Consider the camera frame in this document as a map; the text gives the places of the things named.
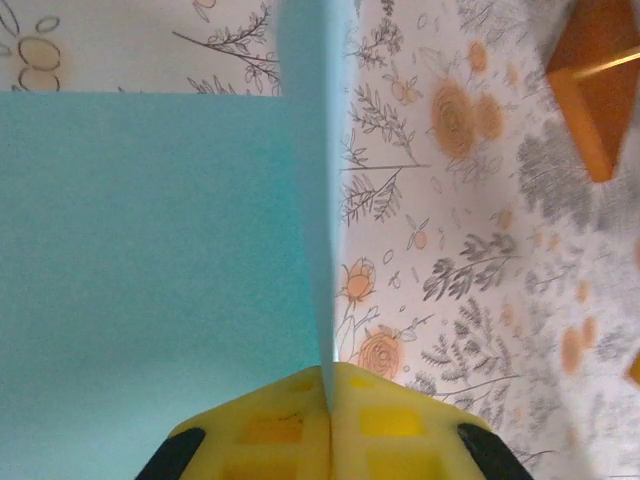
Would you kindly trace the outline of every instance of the blue cardboard divider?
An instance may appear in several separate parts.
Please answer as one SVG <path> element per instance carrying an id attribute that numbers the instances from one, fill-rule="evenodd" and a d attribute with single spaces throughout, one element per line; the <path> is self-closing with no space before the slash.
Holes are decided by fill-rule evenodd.
<path id="1" fill-rule="evenodd" d="M 0 478 L 131 478 L 175 424 L 319 362 L 284 99 L 0 112 Z"/>
<path id="2" fill-rule="evenodd" d="M 278 52 L 291 120 L 325 393 L 333 403 L 334 284 L 340 251 L 338 162 L 347 105 L 342 0 L 283 0 Z"/>

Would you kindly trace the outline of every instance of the orange rose illustration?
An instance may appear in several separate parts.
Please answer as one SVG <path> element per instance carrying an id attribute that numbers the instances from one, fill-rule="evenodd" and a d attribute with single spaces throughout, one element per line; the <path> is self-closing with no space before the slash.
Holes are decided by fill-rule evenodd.
<path id="1" fill-rule="evenodd" d="M 495 140 L 504 130 L 502 107 L 493 95 L 483 93 L 476 103 L 476 123 L 480 134 L 489 140 Z"/>
<path id="2" fill-rule="evenodd" d="M 487 70 L 487 49 L 480 42 L 472 42 L 469 45 L 469 63 L 475 73 L 483 73 Z"/>
<path id="3" fill-rule="evenodd" d="M 582 363 L 582 335 L 575 328 L 569 328 L 562 336 L 562 369 L 573 375 L 580 369 Z"/>
<path id="4" fill-rule="evenodd" d="M 346 296 L 349 302 L 361 302 L 373 292 L 376 271 L 371 260 L 363 257 L 350 269 L 346 265 L 342 265 L 342 268 L 346 272 L 346 279 L 340 295 Z"/>
<path id="5" fill-rule="evenodd" d="M 466 92 L 446 84 L 433 98 L 431 120 L 442 151 L 450 157 L 466 157 L 475 143 L 473 110 Z"/>
<path id="6" fill-rule="evenodd" d="M 377 333 L 367 338 L 360 347 L 358 365 L 393 380 L 400 363 L 400 343 L 387 333 Z"/>

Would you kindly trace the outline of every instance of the yellow plastic object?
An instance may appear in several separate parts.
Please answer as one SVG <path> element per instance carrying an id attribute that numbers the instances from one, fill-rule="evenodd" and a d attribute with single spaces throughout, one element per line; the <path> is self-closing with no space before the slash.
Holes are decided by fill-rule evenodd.
<path id="1" fill-rule="evenodd" d="M 479 418 L 347 363 L 331 417 L 336 480 L 484 480 L 456 427 Z"/>
<path id="2" fill-rule="evenodd" d="M 331 417 L 320 367 L 309 368 L 182 423 L 138 480 L 485 479 L 460 433 L 461 425 L 490 430 L 482 420 L 357 366 L 334 366 Z M 486 478 L 530 479 L 511 474 L 488 443 L 476 439 L 498 465 Z"/>
<path id="3" fill-rule="evenodd" d="M 176 427 L 206 436 L 180 480 L 327 480 L 329 414 L 312 367 Z"/>

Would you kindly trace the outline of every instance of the gray leaf print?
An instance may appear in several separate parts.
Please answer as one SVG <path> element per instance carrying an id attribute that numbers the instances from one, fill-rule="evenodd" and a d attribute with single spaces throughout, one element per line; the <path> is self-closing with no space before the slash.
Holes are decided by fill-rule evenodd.
<path id="1" fill-rule="evenodd" d="M 415 380 L 406 384 L 407 387 L 412 388 L 420 393 L 424 393 L 430 397 L 434 396 L 437 392 L 436 380 L 432 375 L 427 375 L 424 372 L 416 373 Z"/>
<path id="2" fill-rule="evenodd" d="M 475 340 L 469 340 L 462 351 L 468 355 L 477 355 L 480 353 L 480 345 Z"/>
<path id="3" fill-rule="evenodd" d="M 395 55 L 400 52 L 403 41 L 404 37 L 398 25 L 393 23 L 389 17 L 383 17 L 380 25 L 371 30 L 370 37 L 362 37 L 360 42 L 352 38 L 349 39 L 352 51 L 345 55 L 356 57 L 360 68 L 386 67 L 385 50 L 388 55 Z"/>
<path id="4" fill-rule="evenodd" d="M 368 83 L 364 87 L 359 85 L 354 89 L 357 105 L 351 102 L 349 115 L 354 122 L 360 124 L 366 135 L 375 131 L 380 132 L 385 143 L 392 143 L 401 147 L 415 165 L 419 165 L 413 156 L 411 142 L 415 131 L 407 133 L 407 120 L 400 119 L 398 110 L 389 103 L 383 103 L 378 90 L 371 90 Z"/>
<path id="5" fill-rule="evenodd" d="M 493 401 L 494 402 L 503 401 L 507 396 L 508 390 L 509 390 L 509 384 L 500 386 L 498 389 L 496 389 L 495 393 L 493 394 Z"/>
<path id="6" fill-rule="evenodd" d="M 473 371 L 482 372 L 487 376 L 491 375 L 498 364 L 498 360 L 499 358 L 496 357 L 484 357 L 473 367 Z"/>
<path id="7" fill-rule="evenodd" d="M 458 0 L 462 31 L 484 35 L 487 45 L 498 45 L 510 36 L 522 40 L 529 27 L 523 8 L 496 0 Z"/>
<path id="8" fill-rule="evenodd" d="M 438 367 L 451 363 L 451 358 L 448 355 L 431 353 L 427 351 L 422 352 L 422 359 L 427 363 L 427 365 L 434 365 Z"/>
<path id="9" fill-rule="evenodd" d="M 481 292 L 497 287 L 504 279 L 507 262 L 520 258 L 515 255 L 515 240 L 506 234 L 494 233 L 489 241 L 468 234 L 464 246 L 460 255 L 466 258 L 467 265 L 455 268 L 456 263 L 451 258 L 441 258 L 433 265 L 433 276 L 423 286 L 425 301 L 434 296 L 438 301 L 445 292 L 460 300 L 473 285 Z"/>
<path id="10" fill-rule="evenodd" d="M 640 223 L 640 178 L 635 168 L 624 163 L 616 177 L 602 185 L 602 198 L 597 207 L 596 229 L 605 232 L 626 232 L 637 229 Z"/>
<path id="11" fill-rule="evenodd" d="M 482 326 L 482 311 L 475 298 L 471 297 L 468 301 L 469 306 L 460 306 L 460 316 L 467 322 L 470 322 L 475 328 Z"/>
<path id="12" fill-rule="evenodd" d="M 465 378 L 465 373 L 460 369 L 447 370 L 442 372 L 440 378 L 442 378 L 442 380 L 444 380 L 445 382 L 457 382 L 461 378 Z"/>
<path id="13" fill-rule="evenodd" d="M 354 175 L 351 185 L 343 184 L 340 188 L 342 221 L 350 226 L 360 218 L 373 214 L 374 220 L 384 223 L 386 219 L 396 215 L 402 198 L 397 185 L 401 171 L 402 167 L 398 168 L 380 188 L 374 187 L 366 175 Z"/>
<path id="14" fill-rule="evenodd" d="M 502 421 L 504 420 L 504 404 L 498 405 L 496 408 L 496 414 L 494 415 L 491 426 L 495 429 L 498 429 L 502 426 Z"/>
<path id="15" fill-rule="evenodd" d="M 622 327 L 606 334 L 596 348 L 598 359 L 602 362 L 620 360 L 633 345 L 633 338 Z"/>
<path id="16" fill-rule="evenodd" d="M 460 321 L 456 321 L 454 325 L 455 325 L 455 332 L 458 338 L 465 338 L 467 335 L 469 335 L 469 327 L 466 326 L 464 323 Z"/>
<path id="17" fill-rule="evenodd" d="M 473 400 L 473 394 L 463 393 L 454 399 L 453 404 L 461 410 L 469 411 L 473 407 Z"/>
<path id="18" fill-rule="evenodd" d="M 529 415 L 531 417 L 531 433 L 535 436 L 542 432 L 547 420 L 560 408 L 560 401 L 556 398 L 534 398 L 529 403 Z"/>
<path id="19" fill-rule="evenodd" d="M 555 223 L 568 216 L 583 230 L 591 221 L 593 192 L 569 132 L 547 120 L 542 137 L 525 137 L 518 148 L 520 191 L 530 212 L 537 206 Z"/>
<path id="20" fill-rule="evenodd" d="M 391 17 L 393 15 L 394 4 L 395 0 L 382 0 L 382 9 L 387 17 Z"/>
<path id="21" fill-rule="evenodd" d="M 442 194 L 442 185 L 440 184 L 440 180 L 438 180 L 437 177 L 431 177 L 431 186 L 436 192 Z"/>
<path id="22" fill-rule="evenodd" d="M 492 410 L 489 405 L 482 407 L 480 412 L 478 412 L 478 416 L 482 417 L 489 424 L 491 423 L 491 415 L 492 415 Z"/>

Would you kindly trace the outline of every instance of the botanical pattern paper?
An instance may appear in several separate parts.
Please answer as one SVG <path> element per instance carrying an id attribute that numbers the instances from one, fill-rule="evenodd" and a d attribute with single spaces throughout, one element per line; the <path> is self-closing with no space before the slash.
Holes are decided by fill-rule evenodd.
<path id="1" fill-rule="evenodd" d="M 281 93 L 272 2 L 89 3 L 0 0 L 0 86 Z M 592 184 L 544 76 L 572 3 L 353 0 L 336 354 L 536 479 L 638 478 L 640 115 Z"/>

